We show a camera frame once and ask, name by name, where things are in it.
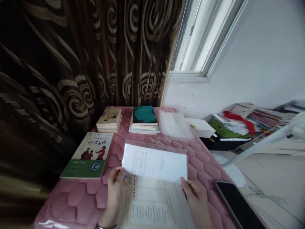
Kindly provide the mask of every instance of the teal book cover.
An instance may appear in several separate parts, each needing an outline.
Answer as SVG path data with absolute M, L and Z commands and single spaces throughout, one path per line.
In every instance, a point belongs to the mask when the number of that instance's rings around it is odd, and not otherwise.
M 133 123 L 157 123 L 153 106 L 133 107 Z

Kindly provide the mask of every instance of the phone screen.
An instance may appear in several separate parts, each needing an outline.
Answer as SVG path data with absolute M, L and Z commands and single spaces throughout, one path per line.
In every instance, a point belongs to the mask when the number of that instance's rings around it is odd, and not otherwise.
M 234 184 L 216 182 L 216 185 L 243 229 L 266 229 Z

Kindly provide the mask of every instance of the red ribbon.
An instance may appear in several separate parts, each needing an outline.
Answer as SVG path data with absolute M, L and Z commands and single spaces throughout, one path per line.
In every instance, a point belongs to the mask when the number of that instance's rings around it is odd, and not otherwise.
M 231 114 L 229 111 L 224 111 L 223 113 L 224 113 L 223 116 L 225 116 L 226 118 L 243 121 L 246 124 L 251 136 L 253 136 L 255 134 L 255 128 L 254 128 L 254 124 L 252 122 L 244 119 L 243 117 L 241 117 L 237 114 Z

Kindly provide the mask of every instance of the document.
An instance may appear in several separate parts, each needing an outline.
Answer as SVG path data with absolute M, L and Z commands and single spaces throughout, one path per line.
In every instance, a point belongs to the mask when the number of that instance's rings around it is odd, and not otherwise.
M 180 183 L 180 177 L 187 180 L 185 154 L 126 144 L 122 167 L 136 176 L 175 183 Z
M 117 228 L 195 229 L 178 183 L 126 174 L 123 184 Z

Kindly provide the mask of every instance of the brown curtain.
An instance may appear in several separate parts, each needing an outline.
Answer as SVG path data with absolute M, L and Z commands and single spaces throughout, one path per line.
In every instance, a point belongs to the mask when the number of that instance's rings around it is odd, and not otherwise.
M 3 217 L 35 216 L 105 106 L 160 106 L 183 8 L 173 0 L 0 1 Z

